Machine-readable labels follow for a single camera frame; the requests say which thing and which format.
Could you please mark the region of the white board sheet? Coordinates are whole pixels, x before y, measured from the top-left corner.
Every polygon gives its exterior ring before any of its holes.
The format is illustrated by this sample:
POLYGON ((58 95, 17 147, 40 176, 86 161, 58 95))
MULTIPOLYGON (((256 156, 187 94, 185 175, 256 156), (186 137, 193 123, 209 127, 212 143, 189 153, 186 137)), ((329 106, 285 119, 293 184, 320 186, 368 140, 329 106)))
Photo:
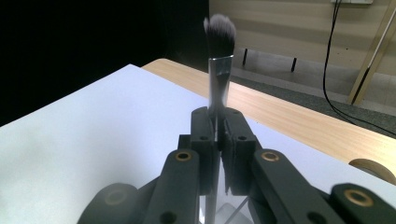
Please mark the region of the white board sheet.
MULTIPOLYGON (((206 105, 207 82, 165 59, 127 65, 0 127, 0 224, 77 224, 101 188, 145 185, 189 131, 192 110, 206 105)), ((396 206, 396 186, 247 120, 264 147, 284 153, 316 188, 355 183, 396 206)))

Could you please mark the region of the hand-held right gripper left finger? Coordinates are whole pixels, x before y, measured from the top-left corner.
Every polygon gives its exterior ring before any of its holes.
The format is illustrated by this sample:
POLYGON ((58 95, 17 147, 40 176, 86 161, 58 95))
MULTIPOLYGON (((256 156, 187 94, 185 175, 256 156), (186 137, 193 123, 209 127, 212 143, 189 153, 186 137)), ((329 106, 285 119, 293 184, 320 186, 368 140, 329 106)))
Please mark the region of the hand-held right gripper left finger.
POLYGON ((177 148, 191 149, 199 155, 200 194, 214 194, 218 185, 219 152, 206 106, 191 112, 191 132, 179 136, 177 148))

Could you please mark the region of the clear plastic organizer box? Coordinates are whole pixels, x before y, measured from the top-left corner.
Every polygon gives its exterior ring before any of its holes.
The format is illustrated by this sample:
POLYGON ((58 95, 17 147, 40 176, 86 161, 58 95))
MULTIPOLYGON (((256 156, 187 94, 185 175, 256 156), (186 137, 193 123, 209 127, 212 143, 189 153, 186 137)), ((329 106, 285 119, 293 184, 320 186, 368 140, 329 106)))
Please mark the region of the clear plastic organizer box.
POLYGON ((201 196, 199 201, 199 224, 252 224, 246 212, 248 205, 246 196, 219 193, 213 214, 206 209, 206 196, 201 196))

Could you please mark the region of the wooden table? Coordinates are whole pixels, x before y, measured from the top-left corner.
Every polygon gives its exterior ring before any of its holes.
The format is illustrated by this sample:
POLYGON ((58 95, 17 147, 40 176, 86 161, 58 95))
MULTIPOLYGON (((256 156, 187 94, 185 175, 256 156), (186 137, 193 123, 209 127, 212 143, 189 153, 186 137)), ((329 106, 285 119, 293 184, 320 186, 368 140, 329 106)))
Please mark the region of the wooden table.
POLYGON ((228 105, 280 133, 396 185, 396 139, 231 83, 228 105))

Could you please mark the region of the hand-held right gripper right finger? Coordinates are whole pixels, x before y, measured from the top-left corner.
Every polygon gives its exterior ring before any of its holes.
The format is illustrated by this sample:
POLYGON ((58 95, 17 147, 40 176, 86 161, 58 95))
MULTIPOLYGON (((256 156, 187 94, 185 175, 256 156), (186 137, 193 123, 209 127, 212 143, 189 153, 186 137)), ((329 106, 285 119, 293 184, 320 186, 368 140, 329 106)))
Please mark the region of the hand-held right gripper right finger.
POLYGON ((251 161, 261 146, 244 115, 233 108, 225 110, 225 145, 221 152, 225 174, 225 191, 232 195, 248 195, 253 178, 251 161))

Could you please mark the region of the wooden stand legs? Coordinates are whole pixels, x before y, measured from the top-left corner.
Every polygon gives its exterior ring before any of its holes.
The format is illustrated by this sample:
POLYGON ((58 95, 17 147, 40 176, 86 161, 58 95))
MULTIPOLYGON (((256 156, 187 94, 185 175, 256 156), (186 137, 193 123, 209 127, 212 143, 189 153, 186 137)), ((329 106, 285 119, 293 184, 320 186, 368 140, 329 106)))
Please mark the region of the wooden stand legs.
POLYGON ((389 0, 389 5, 371 42, 360 72, 354 82, 347 102, 359 105, 363 100, 374 74, 386 55, 391 39, 396 33, 396 0, 389 0))

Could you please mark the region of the black makeup brush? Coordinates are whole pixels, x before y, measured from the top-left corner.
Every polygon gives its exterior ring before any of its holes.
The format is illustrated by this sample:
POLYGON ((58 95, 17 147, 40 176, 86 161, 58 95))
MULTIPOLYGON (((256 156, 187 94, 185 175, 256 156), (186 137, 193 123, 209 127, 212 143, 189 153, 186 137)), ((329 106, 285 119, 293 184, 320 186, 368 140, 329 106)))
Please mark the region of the black makeup brush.
POLYGON ((236 29, 232 21, 222 14, 205 18, 204 29, 208 46, 208 116, 212 121, 215 140, 219 141, 224 133, 224 110, 231 78, 236 29))

